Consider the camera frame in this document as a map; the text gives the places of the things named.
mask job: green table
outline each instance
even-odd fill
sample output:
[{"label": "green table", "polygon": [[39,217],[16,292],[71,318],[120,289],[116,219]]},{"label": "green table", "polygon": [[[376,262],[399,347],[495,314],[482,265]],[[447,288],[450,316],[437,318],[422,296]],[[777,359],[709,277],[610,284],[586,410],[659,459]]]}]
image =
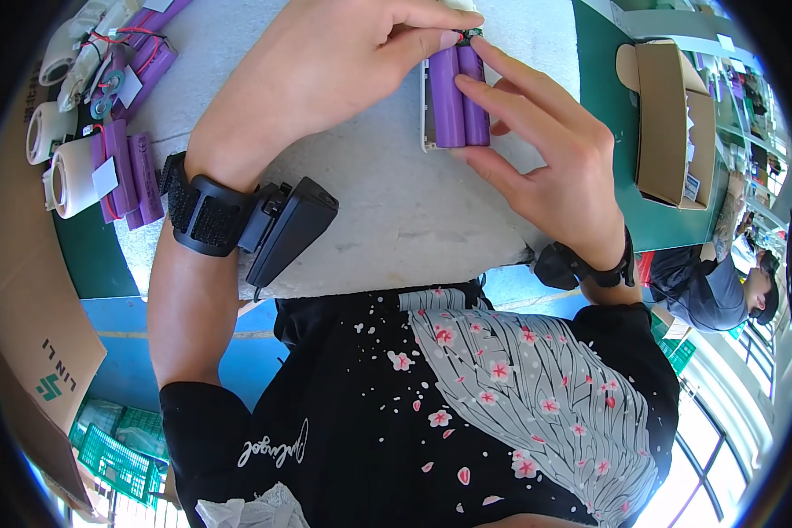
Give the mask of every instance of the green table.
[{"label": "green table", "polygon": [[[639,110],[630,91],[616,77],[616,49],[633,42],[590,6],[580,0],[573,0],[572,4],[578,27],[581,104],[616,136],[613,155],[616,201],[634,237],[634,249],[648,251],[707,242],[725,197],[724,164],[719,164],[711,204],[706,211],[669,209],[640,196],[634,184]],[[69,220],[56,215],[54,218],[67,270],[80,298],[137,295],[115,230],[103,223],[98,207],[86,209]]]}]

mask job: green logo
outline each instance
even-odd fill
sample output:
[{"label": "green logo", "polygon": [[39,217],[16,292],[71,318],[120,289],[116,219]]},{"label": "green logo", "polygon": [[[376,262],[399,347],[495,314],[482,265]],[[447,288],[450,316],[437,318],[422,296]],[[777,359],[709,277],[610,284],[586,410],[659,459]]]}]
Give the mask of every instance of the green logo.
[{"label": "green logo", "polygon": [[51,374],[46,378],[41,379],[41,385],[35,387],[35,390],[38,391],[38,394],[44,395],[44,401],[50,401],[57,396],[62,395],[62,391],[56,387],[55,382],[59,380],[59,377],[55,374]]}]

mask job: blue floor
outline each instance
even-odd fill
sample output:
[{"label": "blue floor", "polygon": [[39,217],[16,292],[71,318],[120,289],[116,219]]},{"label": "blue floor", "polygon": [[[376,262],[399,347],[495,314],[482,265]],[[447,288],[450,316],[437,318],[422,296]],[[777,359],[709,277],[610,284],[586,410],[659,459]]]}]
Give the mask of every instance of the blue floor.
[{"label": "blue floor", "polygon": [[[587,301],[580,290],[544,286],[527,266],[487,272],[486,296],[497,310],[543,313],[571,319]],[[140,297],[83,301],[108,355],[89,394],[126,406],[158,410],[158,385],[149,361],[147,305]],[[238,319],[235,337],[220,363],[220,381],[252,409],[278,372],[287,349],[272,336],[275,304],[264,302]]]}]

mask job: black t-shirt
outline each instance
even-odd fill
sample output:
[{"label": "black t-shirt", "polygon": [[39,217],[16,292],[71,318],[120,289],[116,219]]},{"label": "black t-shirt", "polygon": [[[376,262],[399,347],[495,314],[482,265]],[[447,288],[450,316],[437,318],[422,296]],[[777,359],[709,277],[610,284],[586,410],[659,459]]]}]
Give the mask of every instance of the black t-shirt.
[{"label": "black t-shirt", "polygon": [[290,354],[252,413],[221,387],[161,389],[191,526],[198,499],[279,481],[314,528],[630,526],[668,474],[678,384],[642,304],[567,321],[491,311],[471,284],[277,304]]}]

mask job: worker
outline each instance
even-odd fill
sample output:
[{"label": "worker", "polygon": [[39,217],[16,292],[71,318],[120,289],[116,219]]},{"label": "worker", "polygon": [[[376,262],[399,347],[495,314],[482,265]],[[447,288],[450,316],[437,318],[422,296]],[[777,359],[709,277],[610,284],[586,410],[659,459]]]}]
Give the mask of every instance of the worker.
[{"label": "worker", "polygon": [[[744,187],[745,177],[732,172],[712,242],[660,250],[651,261],[645,300],[701,332],[728,331],[749,318],[764,325],[777,312],[780,293],[774,276],[780,261],[769,250],[756,251],[742,282],[734,259],[736,253],[741,262],[741,239],[752,223],[746,213],[737,226]],[[740,243],[733,248],[735,239]]]},{"label": "worker", "polygon": [[[251,193],[288,145],[387,97],[461,38],[451,29],[482,23],[434,0],[290,0],[193,129],[187,177]],[[612,276],[631,245],[611,131],[544,73],[472,47],[503,77],[457,87],[547,166],[521,174],[488,147],[452,155]],[[150,278],[149,349],[193,527],[630,526],[669,472],[679,387],[626,276],[584,279],[593,306],[573,320],[494,311],[475,282],[276,301],[290,353],[250,411],[218,374],[237,252],[201,254],[172,231],[166,220]]]}]

